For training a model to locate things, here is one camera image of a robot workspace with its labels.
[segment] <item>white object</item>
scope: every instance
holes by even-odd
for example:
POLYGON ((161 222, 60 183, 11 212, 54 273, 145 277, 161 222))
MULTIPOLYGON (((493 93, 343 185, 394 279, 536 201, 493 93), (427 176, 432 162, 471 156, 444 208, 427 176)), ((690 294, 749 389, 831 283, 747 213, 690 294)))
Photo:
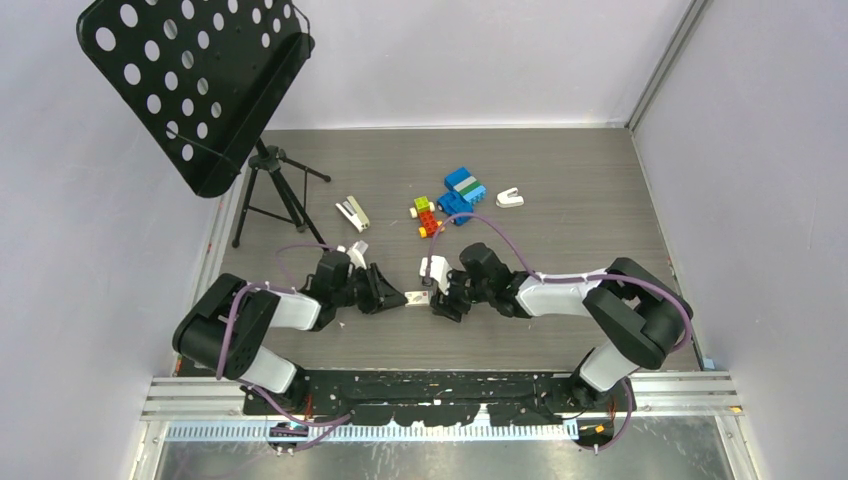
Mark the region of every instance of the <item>white object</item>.
POLYGON ((353 198, 353 195, 348 196, 344 202, 337 203, 336 208, 356 227, 359 233, 362 233, 366 228, 371 226, 368 216, 362 211, 362 207, 359 206, 359 202, 353 198))
POLYGON ((295 330, 310 330, 321 312, 321 304, 314 298, 300 293, 277 293, 280 297, 274 317, 268 328, 294 328, 295 330))
MULTIPOLYGON (((448 264, 448 260, 445 257, 433 255, 433 262, 430 266, 430 278, 439 284, 439 290, 442 293, 448 293, 448 272, 450 269, 450 264, 448 264)), ((418 269, 418 275, 421 275, 423 278, 426 271, 427 257, 424 257, 421 259, 421 267, 418 269)))
POLYGON ((430 305, 430 292, 427 290, 418 290, 414 292, 405 292, 406 306, 421 306, 430 305))
POLYGON ((524 205, 524 197, 518 194, 518 188, 512 187, 498 194, 495 204, 501 208, 513 208, 524 205))
POLYGON ((624 358, 610 341, 592 350, 580 366, 580 378, 595 390, 606 392, 638 368, 638 365, 624 358))
MULTIPOLYGON (((606 270, 595 270, 594 272, 571 274, 571 275, 544 275, 542 278, 566 278, 585 277, 606 273, 606 270)), ((594 282, 580 283, 542 283, 529 277, 518 289, 516 300, 525 312, 534 317, 540 315, 582 315, 591 317, 589 311, 583 306, 583 299, 589 290, 598 286, 600 280, 594 282)))
POLYGON ((291 385, 296 372, 297 367, 293 363, 265 347, 259 347, 256 358, 241 379, 274 393, 283 393, 291 385))
POLYGON ((359 268, 366 268, 365 251, 368 250, 368 244, 362 240, 357 241, 347 249, 347 256, 350 257, 351 263, 359 268))

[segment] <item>white clip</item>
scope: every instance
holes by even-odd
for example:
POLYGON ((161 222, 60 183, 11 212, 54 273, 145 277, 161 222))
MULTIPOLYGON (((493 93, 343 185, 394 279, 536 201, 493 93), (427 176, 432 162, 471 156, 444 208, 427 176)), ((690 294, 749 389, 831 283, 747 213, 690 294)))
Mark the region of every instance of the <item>white clip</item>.
POLYGON ((517 187, 513 187, 499 193, 495 204, 501 208, 520 207, 524 205, 524 197, 518 194, 517 187))
POLYGON ((347 249, 347 256, 350 257, 350 262, 355 267, 367 268, 365 263, 365 250, 368 250, 368 244, 362 240, 357 241, 347 249))
POLYGON ((342 215, 344 215, 345 218, 350 220, 350 223, 356 227, 359 233, 362 233, 366 228, 371 226, 371 222, 368 221, 368 216, 365 215, 365 212, 362 211, 359 203, 352 195, 348 196, 347 200, 344 202, 337 203, 336 208, 342 212, 342 215))

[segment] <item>tripod stand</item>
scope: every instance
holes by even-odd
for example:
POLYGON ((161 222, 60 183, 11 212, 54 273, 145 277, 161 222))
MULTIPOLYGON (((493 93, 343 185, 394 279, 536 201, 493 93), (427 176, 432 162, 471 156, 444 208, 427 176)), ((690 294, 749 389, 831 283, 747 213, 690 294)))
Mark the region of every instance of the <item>tripod stand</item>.
POLYGON ((241 244, 241 233, 242 230, 244 230, 244 221, 247 219, 247 212, 249 210, 294 224, 298 232, 304 232, 307 228, 309 228, 312 235, 315 237, 315 240, 317 240, 318 243, 324 243, 324 239, 321 237, 321 234, 318 233, 318 229, 315 228, 315 224, 312 223, 312 219, 309 218, 309 214, 306 213, 306 184, 307 179, 309 178, 308 175, 314 175, 325 182, 329 182, 331 180, 330 176, 317 170, 313 170, 302 163, 295 162, 288 158, 286 156, 286 152, 279 147, 275 147, 273 145, 266 147, 261 138, 256 141, 256 151, 258 154, 250 157, 247 161, 247 165, 250 167, 250 178, 247 181, 247 192, 245 192, 244 202, 241 206, 241 215, 239 216, 238 226, 236 227, 236 235, 233 237, 233 248, 238 248, 241 244), (292 190, 291 186, 280 172, 280 163, 287 163, 295 168, 303 170, 302 204, 297 199, 294 190, 292 190), (262 210, 261 208, 256 208, 250 205, 250 198, 253 196, 253 187, 256 185, 256 176, 259 173, 259 170, 265 170, 268 172, 268 175, 271 176, 271 181, 274 182, 274 188, 277 189, 277 193, 280 195, 280 200, 283 201, 283 205, 285 205, 290 218, 282 217, 276 213, 271 213, 267 210, 262 210))

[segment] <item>wire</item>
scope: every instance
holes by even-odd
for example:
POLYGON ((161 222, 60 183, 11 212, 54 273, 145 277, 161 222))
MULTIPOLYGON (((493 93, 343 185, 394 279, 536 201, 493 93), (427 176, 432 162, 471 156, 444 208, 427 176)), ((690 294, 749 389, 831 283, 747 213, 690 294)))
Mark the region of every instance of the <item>wire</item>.
POLYGON ((604 450, 612 447, 615 442, 617 442, 624 435, 624 432, 627 431, 627 428, 630 426, 630 419, 633 416, 633 390, 630 388, 630 384, 627 383, 627 377, 622 378, 618 382, 621 383, 621 386, 624 388, 624 394, 625 396, 627 396, 627 415, 624 416, 624 423, 621 425, 621 428, 617 432, 615 432, 615 435, 613 435, 609 442, 603 445, 595 445, 595 447, 597 447, 598 449, 598 452, 603 452, 604 450))
POLYGON ((190 143, 191 145, 194 145, 195 147, 197 147, 197 148, 199 148, 199 149, 201 149, 201 150, 206 150, 207 152, 209 152, 209 153, 211 153, 211 154, 215 155, 215 156, 216 156, 216 157, 218 157, 218 158, 222 158, 222 159, 226 160, 226 161, 227 161, 227 163, 228 163, 231 167, 233 167, 233 171, 234 171, 236 174, 241 173, 241 167, 239 167, 239 166, 238 166, 238 164, 236 164, 236 162, 234 162, 234 161, 233 161, 230 157, 228 157, 228 156, 224 155, 223 153, 216 152, 215 150, 213 150, 213 149, 211 149, 211 148, 207 147, 206 145, 203 145, 203 144, 201 144, 201 143, 195 142, 194 140, 192 140, 192 139, 190 139, 190 138, 186 138, 186 137, 184 137, 184 136, 180 135, 179 133, 175 132, 175 131, 171 128, 171 127, 169 127, 169 126, 167 126, 167 125, 165 126, 165 129, 166 129, 166 130, 168 130, 168 132, 170 132, 170 133, 171 133, 171 135, 173 135, 173 136, 175 136, 175 137, 179 138, 180 140, 183 140, 183 141, 185 141, 186 143, 190 143))
MULTIPOLYGON (((629 277, 627 275, 612 274, 612 273, 587 275, 585 277, 584 276, 575 276, 575 277, 564 277, 564 278, 563 277, 559 277, 559 278, 545 277, 545 278, 542 278, 542 276, 539 273, 537 273, 535 270, 533 270, 532 267, 530 267, 530 263, 527 261, 527 258, 524 257, 524 254, 521 253, 521 250, 519 250, 518 247, 515 245, 515 243, 512 241, 512 239, 509 238, 509 235, 507 235, 505 231, 503 231, 499 226, 497 226, 494 222, 492 222, 488 218, 486 218, 482 215, 478 215, 476 213, 457 213, 457 214, 454 214, 454 215, 451 215, 450 217, 448 217, 448 219, 445 220, 444 223, 445 224, 453 224, 451 222, 452 220, 454 220, 456 218, 461 218, 461 217, 476 218, 476 219, 482 221, 483 223, 485 223, 486 225, 492 227, 492 229, 495 231, 495 233, 500 235, 500 237, 504 240, 504 242, 506 242, 506 244, 509 245, 509 247, 512 249, 512 251, 515 253, 515 256, 518 257, 518 261, 521 262, 521 265, 524 267, 525 270, 527 270, 527 273, 529 273, 531 276, 533 276, 533 278, 536 278, 537 280, 540 280, 540 281, 543 281, 543 282, 561 283, 561 284, 594 282, 594 281, 597 281, 597 280, 612 280, 612 281, 630 283, 630 284, 636 285, 638 287, 642 287, 646 290, 649 290, 653 293, 656 293, 657 295, 661 296, 664 300, 668 300, 669 303, 671 303, 671 305, 677 310, 677 313, 680 314, 680 318, 683 319, 683 326, 684 326, 684 330, 685 330, 684 334, 683 334, 683 338, 681 338, 680 341, 677 342, 677 344, 674 345, 671 348, 671 351, 676 352, 676 351, 680 350, 681 348, 685 347, 686 345, 688 345, 692 341, 692 319, 689 317, 689 314, 686 312, 686 309, 683 308, 683 305, 676 298, 674 298, 673 295, 671 295, 667 291, 663 290, 662 288, 660 288, 660 287, 658 287, 658 286, 656 286, 656 285, 654 285, 650 282, 646 282, 645 280, 639 279, 639 278, 629 277)), ((427 252, 427 267, 424 270, 425 281, 429 281, 430 266, 433 263, 433 251, 436 248, 436 240, 439 238, 439 233, 441 233, 442 231, 443 231, 443 229, 441 229, 441 228, 436 230, 436 233, 433 234, 433 239, 430 241, 430 249, 427 252)), ((627 415, 624 417, 624 424, 621 426, 621 429, 618 432, 616 432, 616 434, 613 436, 613 438, 609 442, 604 444, 603 446, 597 447, 599 452, 604 451, 607 448, 610 448, 611 446, 613 446, 615 444, 615 442, 617 442, 618 439, 621 438, 621 436, 624 434, 624 432, 630 426, 630 419, 631 419, 632 414, 633 414, 633 403, 634 403, 633 390, 630 388, 630 385, 627 383, 626 377, 619 380, 619 383, 622 384, 622 386, 624 387, 624 392, 627 395, 627 399, 628 399, 627 400, 627 415)))
MULTIPOLYGON (((507 235, 507 233, 505 231, 503 231, 499 226, 497 226, 494 222, 492 222, 488 218, 486 218, 482 215, 478 215, 476 213, 457 213, 457 214, 454 214, 454 215, 451 215, 450 217, 448 217, 448 219, 445 220, 444 223, 446 225, 452 224, 451 223, 452 220, 454 220, 456 218, 462 218, 462 217, 476 218, 476 219, 482 221, 483 223, 485 223, 486 225, 492 227, 492 229, 495 231, 495 233, 500 235, 500 237, 506 242, 506 244, 509 245, 509 248, 511 248, 512 251, 515 253, 515 256, 518 257, 518 261, 521 262, 521 265, 524 267, 525 270, 527 270, 527 273, 529 273, 533 278, 535 278, 539 281, 547 282, 547 283, 557 283, 557 284, 573 284, 573 283, 594 282, 594 281, 598 281, 598 280, 612 280, 612 281, 617 281, 617 282, 630 283, 632 285, 636 285, 638 287, 644 288, 645 290, 648 290, 650 292, 653 292, 653 293, 659 295, 664 300, 668 300, 668 302, 677 310, 677 313, 680 314, 680 318, 683 319, 683 328, 684 328, 683 338, 681 338, 680 341, 677 342, 677 344, 675 344, 671 348, 671 351, 676 352, 676 351, 680 350, 681 348, 685 347, 686 345, 688 345, 692 341, 692 319, 689 317, 689 314, 686 312, 686 309, 683 308, 683 305, 676 298, 674 298, 674 296, 672 294, 670 294, 669 292, 665 291, 664 289, 654 285, 653 283, 647 282, 647 281, 642 280, 640 278, 630 277, 630 276, 627 276, 627 275, 618 275, 618 274, 614 274, 614 273, 602 273, 602 274, 586 275, 586 276, 578 275, 578 276, 574 276, 574 277, 557 277, 557 278, 544 277, 543 278, 542 275, 540 275, 538 272, 536 272, 530 266, 530 263, 527 261, 527 258, 524 256, 523 253, 521 253, 521 250, 518 249, 518 247, 515 245, 515 243, 512 241, 512 239, 509 238, 509 235, 507 235)), ((430 249, 427 251, 427 267, 424 269, 425 282, 430 281, 430 266, 433 263, 433 252, 436 249, 436 240, 439 238, 439 234, 442 232, 442 230, 443 229, 436 230, 436 233, 433 234, 433 239, 430 241, 430 249)))
MULTIPOLYGON (((274 432, 274 433, 282 433, 282 434, 285 434, 285 435, 297 435, 299 437, 305 437, 305 436, 309 435, 309 432, 307 432, 306 430, 292 430, 290 428, 283 428, 283 427, 272 427, 271 431, 274 432)), ((286 437, 279 437, 279 438, 281 440, 285 440, 286 437)))
POLYGON ((215 369, 215 378, 216 379, 220 380, 224 376, 224 366, 227 363, 227 353, 230 350, 230 342, 232 341, 232 338, 233 338, 233 327, 235 326, 235 322, 236 322, 236 314, 238 313, 238 309, 241 306, 242 299, 244 299, 244 296, 247 295, 247 293, 249 291, 258 290, 258 289, 261 289, 261 288, 265 288, 265 289, 271 290, 272 292, 282 293, 282 294, 297 293, 297 290, 295 288, 294 277, 292 277, 291 273, 289 273, 289 271, 286 269, 285 265, 283 265, 283 262, 280 260, 280 254, 285 252, 286 250, 291 250, 293 248, 304 248, 304 247, 318 247, 318 248, 323 248, 325 250, 332 250, 332 247, 330 247, 329 245, 325 245, 323 243, 296 243, 294 245, 285 246, 285 247, 277 250, 276 253, 274 253, 274 258, 277 260, 277 265, 280 267, 280 270, 283 272, 283 275, 286 276, 289 283, 291 284, 290 289, 284 289, 282 287, 276 287, 276 286, 268 284, 268 283, 254 282, 254 283, 249 283, 249 284, 245 285, 244 287, 241 288, 241 290, 238 291, 238 293, 236 293, 235 298, 233 298, 233 303, 232 303, 232 305, 230 305, 230 313, 227 316, 227 326, 224 329, 224 338, 221 341, 221 353, 218 354, 218 366, 215 369))
POLYGON ((579 417, 580 415, 583 415, 584 413, 586 413, 587 410, 589 410, 589 409, 584 408, 583 410, 580 411, 580 413, 578 413, 577 415, 574 415, 573 417, 562 417, 562 421, 574 420, 575 418, 579 417))
POLYGON ((277 402, 274 401, 274 399, 271 397, 271 395, 268 392, 266 392, 264 388, 257 386, 257 385, 251 385, 247 382, 241 382, 241 383, 247 385, 251 390, 258 393, 260 397, 264 398, 265 401, 268 402, 268 405, 271 405, 271 408, 273 408, 280 415, 286 417, 287 419, 289 419, 290 421, 292 421, 294 423, 298 423, 300 425, 304 425, 304 426, 307 426, 307 427, 334 427, 336 425, 341 425, 341 424, 347 422, 348 420, 350 420, 349 414, 342 415, 341 417, 338 417, 334 420, 330 420, 330 421, 327 421, 327 422, 308 422, 306 420, 301 420, 301 419, 295 417, 294 415, 290 414, 289 412, 285 411, 285 409, 283 409, 283 407, 281 407, 277 402))

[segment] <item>gray wooden floor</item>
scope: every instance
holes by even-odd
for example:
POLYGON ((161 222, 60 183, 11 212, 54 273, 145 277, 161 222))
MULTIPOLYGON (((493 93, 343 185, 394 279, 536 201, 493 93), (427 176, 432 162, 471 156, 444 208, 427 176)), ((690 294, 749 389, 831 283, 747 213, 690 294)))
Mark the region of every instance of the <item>gray wooden floor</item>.
MULTIPOLYGON (((333 177, 332 183, 310 179, 310 216, 329 243, 368 242, 366 261, 377 262, 398 290, 421 289, 418 265, 429 243, 419 238, 419 223, 408 208, 421 195, 435 201, 445 192, 445 175, 459 166, 468 167, 489 191, 475 211, 503 226, 535 269, 579 273, 628 256, 671 282, 665 245, 626 130, 287 131, 266 132, 263 138, 333 177), (495 195, 510 187, 518 187, 525 205, 495 206, 495 195), (371 220, 361 235, 334 206, 347 195, 356 197, 371 220)), ((300 195, 300 172, 286 166, 283 173, 300 195)), ((284 213, 267 175, 257 181, 252 204, 284 213)), ((444 215, 437 212, 437 217, 444 215)), ((298 234, 289 224, 250 213, 241 246, 227 250, 222 272, 283 285, 274 251, 312 241, 308 232, 298 234)), ((511 268, 521 269, 500 238, 475 220, 449 227, 436 253, 459 267, 459 252, 478 241, 511 268)), ((305 278, 320 253, 292 251, 285 265, 298 279, 305 278)), ((509 319, 477 305, 461 324, 434 316, 426 307, 374 316, 351 307, 318 333, 272 329, 264 345, 310 368, 569 370, 604 341, 589 318, 509 319)), ((693 350, 673 354, 665 368, 696 370, 693 350)))

